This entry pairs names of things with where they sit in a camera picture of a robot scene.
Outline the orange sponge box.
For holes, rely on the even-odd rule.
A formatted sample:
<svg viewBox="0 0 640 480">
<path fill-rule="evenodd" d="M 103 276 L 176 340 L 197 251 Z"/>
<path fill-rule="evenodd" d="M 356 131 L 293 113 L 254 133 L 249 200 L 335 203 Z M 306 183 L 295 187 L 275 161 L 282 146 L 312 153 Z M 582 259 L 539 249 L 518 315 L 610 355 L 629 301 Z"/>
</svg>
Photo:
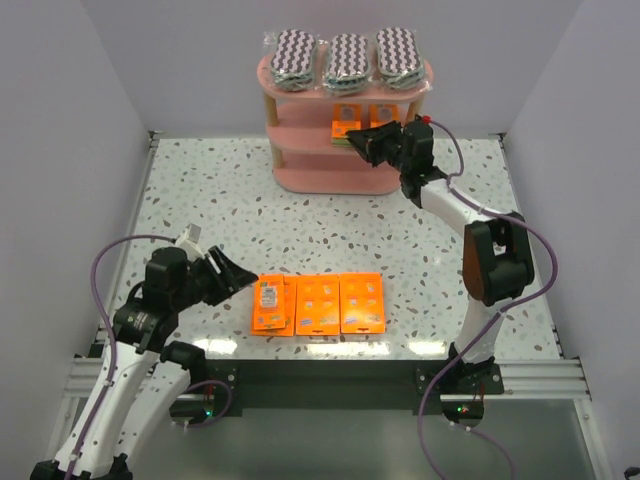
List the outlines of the orange sponge box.
<svg viewBox="0 0 640 480">
<path fill-rule="evenodd" d="M 285 327 L 285 288 L 282 275 L 261 275 L 254 287 L 252 328 L 255 331 Z"/>
<path fill-rule="evenodd" d="M 369 106 L 369 127 L 378 128 L 399 121 L 399 109 L 396 104 L 371 104 Z"/>
<path fill-rule="evenodd" d="M 362 111 L 359 104 L 334 104 L 331 123 L 331 144 L 350 147 L 347 133 L 362 128 Z"/>
</svg>

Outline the striped sponge pack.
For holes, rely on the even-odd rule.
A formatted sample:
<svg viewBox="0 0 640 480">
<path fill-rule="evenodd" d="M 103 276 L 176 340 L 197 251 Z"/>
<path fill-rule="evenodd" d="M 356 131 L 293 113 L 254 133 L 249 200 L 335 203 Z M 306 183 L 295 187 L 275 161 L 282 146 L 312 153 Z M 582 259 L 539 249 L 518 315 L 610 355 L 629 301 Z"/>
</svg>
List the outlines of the striped sponge pack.
<svg viewBox="0 0 640 480">
<path fill-rule="evenodd" d="M 329 41 L 322 76 L 327 95 L 360 94 L 369 87 L 371 75 L 371 46 L 367 36 L 342 33 Z"/>
<path fill-rule="evenodd" d="M 316 81 L 318 45 L 313 33 L 301 29 L 266 33 L 267 70 L 273 86 L 285 92 L 312 89 Z"/>
<path fill-rule="evenodd" d="M 430 88 L 424 59 L 415 33 L 401 27 L 378 30 L 374 36 L 379 77 L 391 90 Z"/>
</svg>

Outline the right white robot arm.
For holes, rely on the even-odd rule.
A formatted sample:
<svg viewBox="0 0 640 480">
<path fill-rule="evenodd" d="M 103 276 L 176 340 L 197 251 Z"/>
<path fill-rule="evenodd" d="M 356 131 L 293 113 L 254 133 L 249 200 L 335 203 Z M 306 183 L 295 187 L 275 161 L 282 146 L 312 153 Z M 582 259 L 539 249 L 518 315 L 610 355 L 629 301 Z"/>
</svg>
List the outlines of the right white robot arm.
<svg viewBox="0 0 640 480">
<path fill-rule="evenodd" d="M 434 132 L 420 116 L 406 125 L 392 121 L 346 136 L 365 162 L 373 167 L 386 163 L 399 173 L 405 198 L 461 236 L 468 307 L 453 354 L 468 365 L 489 361 L 507 305 L 535 277 L 523 217 L 482 209 L 457 191 L 452 176 L 434 163 Z"/>
</svg>

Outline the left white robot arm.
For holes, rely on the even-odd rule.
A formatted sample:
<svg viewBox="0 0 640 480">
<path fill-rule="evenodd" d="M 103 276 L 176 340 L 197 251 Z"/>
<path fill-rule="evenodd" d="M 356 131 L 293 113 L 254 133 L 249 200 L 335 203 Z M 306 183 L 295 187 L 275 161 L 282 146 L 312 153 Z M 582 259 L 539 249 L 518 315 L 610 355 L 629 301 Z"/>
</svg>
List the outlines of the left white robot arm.
<svg viewBox="0 0 640 480">
<path fill-rule="evenodd" d="M 216 306 L 257 281 L 218 247 L 155 250 L 115 312 L 102 369 L 73 431 L 34 479 L 130 479 L 137 447 L 184 392 L 211 384 L 203 349 L 174 341 L 180 313 Z"/>
</svg>

